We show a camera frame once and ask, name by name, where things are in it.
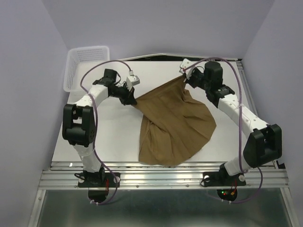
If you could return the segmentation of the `brown fabric skirt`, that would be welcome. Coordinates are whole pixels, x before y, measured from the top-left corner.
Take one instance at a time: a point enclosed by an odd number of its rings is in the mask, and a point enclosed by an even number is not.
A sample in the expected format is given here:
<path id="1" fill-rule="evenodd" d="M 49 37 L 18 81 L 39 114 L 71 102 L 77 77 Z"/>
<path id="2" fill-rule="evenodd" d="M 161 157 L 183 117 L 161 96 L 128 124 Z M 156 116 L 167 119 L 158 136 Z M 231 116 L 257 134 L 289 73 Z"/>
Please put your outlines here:
<path id="1" fill-rule="evenodd" d="M 182 76 L 136 99 L 143 114 L 138 160 L 147 165 L 177 166 L 211 139 L 216 122 L 208 107 L 195 100 Z"/>

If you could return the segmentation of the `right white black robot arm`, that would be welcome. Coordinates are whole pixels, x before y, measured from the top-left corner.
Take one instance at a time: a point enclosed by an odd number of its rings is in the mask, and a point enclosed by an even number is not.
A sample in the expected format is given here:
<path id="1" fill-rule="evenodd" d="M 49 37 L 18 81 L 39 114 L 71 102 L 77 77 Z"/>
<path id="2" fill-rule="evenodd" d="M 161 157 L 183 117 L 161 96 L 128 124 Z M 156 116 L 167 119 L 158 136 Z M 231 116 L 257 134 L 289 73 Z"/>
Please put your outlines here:
<path id="1" fill-rule="evenodd" d="M 208 101 L 225 113 L 238 127 L 239 135 L 245 135 L 247 142 L 239 149 L 236 158 L 220 165 L 216 172 L 206 172 L 201 181 L 203 187 L 245 185 L 241 180 L 245 171 L 260 167 L 282 156 L 282 129 L 277 124 L 270 125 L 256 116 L 242 104 L 242 95 L 223 83 L 223 68 L 216 61 L 208 61 L 204 71 L 195 63 L 184 59 L 180 73 L 185 83 L 205 91 Z"/>

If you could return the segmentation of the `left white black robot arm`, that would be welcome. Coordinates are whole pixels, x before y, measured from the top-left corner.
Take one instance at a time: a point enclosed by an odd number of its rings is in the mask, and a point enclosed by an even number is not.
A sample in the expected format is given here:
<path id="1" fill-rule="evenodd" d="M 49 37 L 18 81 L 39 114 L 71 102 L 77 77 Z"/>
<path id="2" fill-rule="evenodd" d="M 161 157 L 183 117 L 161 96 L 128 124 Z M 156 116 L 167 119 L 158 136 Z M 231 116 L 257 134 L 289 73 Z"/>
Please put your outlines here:
<path id="1" fill-rule="evenodd" d="M 95 151 L 97 107 L 108 97 L 116 97 L 123 105 L 136 105 L 134 86 L 140 79 L 129 71 L 126 81 L 119 85 L 118 72 L 105 69 L 104 76 L 95 80 L 89 91 L 76 103 L 63 108 L 62 137 L 78 152 L 83 172 L 76 174 L 82 183 L 101 186 L 105 182 L 104 165 Z"/>

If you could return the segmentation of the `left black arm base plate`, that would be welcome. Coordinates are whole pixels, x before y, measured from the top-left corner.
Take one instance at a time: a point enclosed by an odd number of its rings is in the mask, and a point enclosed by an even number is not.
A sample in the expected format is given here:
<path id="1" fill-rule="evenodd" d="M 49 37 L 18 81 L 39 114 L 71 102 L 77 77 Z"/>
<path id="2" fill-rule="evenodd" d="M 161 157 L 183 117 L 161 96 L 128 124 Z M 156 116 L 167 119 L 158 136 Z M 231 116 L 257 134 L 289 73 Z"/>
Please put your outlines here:
<path id="1" fill-rule="evenodd" d="M 100 173 L 86 175 L 84 172 L 75 173 L 78 179 L 78 187 L 88 189 L 88 199 L 91 204 L 109 204 L 120 187 L 120 173 Z"/>

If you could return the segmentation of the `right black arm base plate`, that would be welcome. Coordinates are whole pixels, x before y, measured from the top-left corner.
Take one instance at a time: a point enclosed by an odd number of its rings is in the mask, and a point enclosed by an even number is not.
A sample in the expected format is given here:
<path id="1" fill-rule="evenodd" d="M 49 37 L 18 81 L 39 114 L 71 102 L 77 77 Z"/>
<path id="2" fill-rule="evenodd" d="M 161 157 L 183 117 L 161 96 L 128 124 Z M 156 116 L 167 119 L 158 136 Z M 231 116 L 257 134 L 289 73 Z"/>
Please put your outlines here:
<path id="1" fill-rule="evenodd" d="M 238 196 L 238 187 L 246 186 L 244 174 L 229 176 L 218 172 L 203 172 L 200 181 L 202 187 L 218 187 L 217 194 L 223 201 L 234 202 Z"/>

